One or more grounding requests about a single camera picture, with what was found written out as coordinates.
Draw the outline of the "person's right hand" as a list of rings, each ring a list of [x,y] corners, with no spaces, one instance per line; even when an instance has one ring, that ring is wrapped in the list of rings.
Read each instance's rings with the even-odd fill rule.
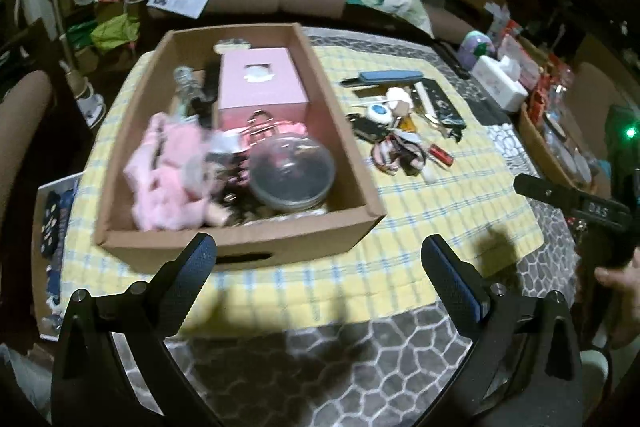
[[[596,280],[620,295],[620,312],[611,333],[611,347],[620,349],[639,336],[639,248],[623,269],[594,269]]]

